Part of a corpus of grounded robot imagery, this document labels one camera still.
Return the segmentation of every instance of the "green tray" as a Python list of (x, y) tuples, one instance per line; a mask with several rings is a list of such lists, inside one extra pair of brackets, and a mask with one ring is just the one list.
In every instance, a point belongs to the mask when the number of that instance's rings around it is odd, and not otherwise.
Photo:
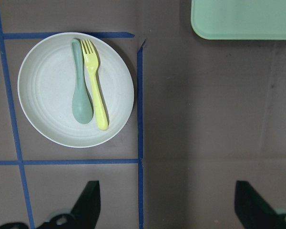
[(286, 0), (192, 0), (191, 23), (205, 39), (286, 40)]

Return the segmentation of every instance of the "spoon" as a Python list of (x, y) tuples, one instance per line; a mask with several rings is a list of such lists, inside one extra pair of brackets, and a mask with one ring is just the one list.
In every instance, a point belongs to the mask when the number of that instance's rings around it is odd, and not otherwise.
[(87, 124), (92, 120), (93, 111), (86, 90), (83, 71), (82, 47), (80, 41), (77, 39), (73, 39), (71, 41), (71, 45), (76, 71), (76, 84), (72, 99), (72, 112), (76, 121), (81, 124)]

